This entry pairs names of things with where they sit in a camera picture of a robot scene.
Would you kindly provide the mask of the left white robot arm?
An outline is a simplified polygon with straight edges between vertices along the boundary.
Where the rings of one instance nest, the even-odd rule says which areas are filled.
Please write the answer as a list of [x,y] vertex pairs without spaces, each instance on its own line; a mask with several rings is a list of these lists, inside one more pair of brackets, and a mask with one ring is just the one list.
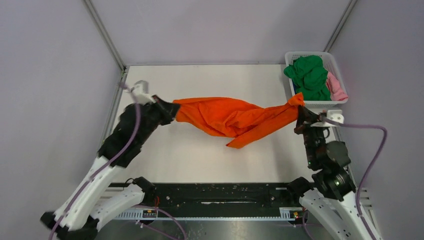
[[157,95],[125,107],[74,193],[57,210],[47,211],[40,217],[51,230],[50,239],[93,240],[104,225],[125,210],[140,203],[148,206],[154,202],[156,187],[141,176],[132,180],[122,193],[98,204],[115,176],[141,152],[153,131],[173,122],[180,107]]

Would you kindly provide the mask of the orange t shirt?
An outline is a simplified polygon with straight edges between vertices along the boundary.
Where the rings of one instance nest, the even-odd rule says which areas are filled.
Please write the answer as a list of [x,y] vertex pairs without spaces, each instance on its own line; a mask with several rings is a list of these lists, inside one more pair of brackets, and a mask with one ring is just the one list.
[[260,107],[229,97],[196,97],[174,100],[180,108],[176,121],[189,123],[214,137],[232,140],[227,147],[241,149],[289,125],[298,118],[304,96],[298,93],[284,105]]

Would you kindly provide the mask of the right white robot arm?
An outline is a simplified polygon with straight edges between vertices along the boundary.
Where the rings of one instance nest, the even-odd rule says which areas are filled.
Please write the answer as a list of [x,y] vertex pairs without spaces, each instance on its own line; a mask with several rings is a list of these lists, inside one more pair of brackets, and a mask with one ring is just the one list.
[[378,125],[347,124],[340,109],[319,114],[298,107],[294,133],[303,137],[307,166],[314,171],[313,182],[299,177],[288,184],[287,201],[306,208],[335,240],[380,240],[382,237],[361,204],[361,186],[347,171],[351,159],[346,143],[327,141],[331,127],[382,130],[377,158],[387,139],[387,130]]

